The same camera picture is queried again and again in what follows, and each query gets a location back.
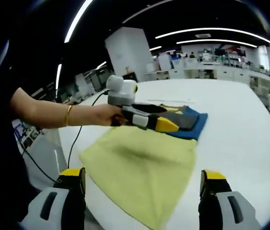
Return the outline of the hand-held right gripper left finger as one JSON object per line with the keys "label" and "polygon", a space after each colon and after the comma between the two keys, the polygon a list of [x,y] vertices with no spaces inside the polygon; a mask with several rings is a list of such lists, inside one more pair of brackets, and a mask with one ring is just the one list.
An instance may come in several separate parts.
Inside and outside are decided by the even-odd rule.
{"label": "hand-held right gripper left finger", "polygon": [[83,230],[85,210],[85,169],[66,169],[52,187],[32,200],[21,226],[25,230]]}

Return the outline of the person's left hand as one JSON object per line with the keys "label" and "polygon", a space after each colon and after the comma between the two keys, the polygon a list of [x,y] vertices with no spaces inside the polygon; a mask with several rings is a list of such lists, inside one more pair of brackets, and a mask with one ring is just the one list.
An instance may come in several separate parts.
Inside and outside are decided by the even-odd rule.
{"label": "person's left hand", "polygon": [[110,104],[93,106],[96,125],[100,126],[121,126],[126,123],[120,107]]}

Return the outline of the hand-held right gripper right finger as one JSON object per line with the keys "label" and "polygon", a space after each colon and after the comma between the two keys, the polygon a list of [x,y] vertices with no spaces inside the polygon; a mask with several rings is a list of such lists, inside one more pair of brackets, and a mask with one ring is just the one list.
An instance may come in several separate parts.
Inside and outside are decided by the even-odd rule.
{"label": "hand-held right gripper right finger", "polygon": [[201,172],[199,229],[260,230],[254,207],[219,172]]}

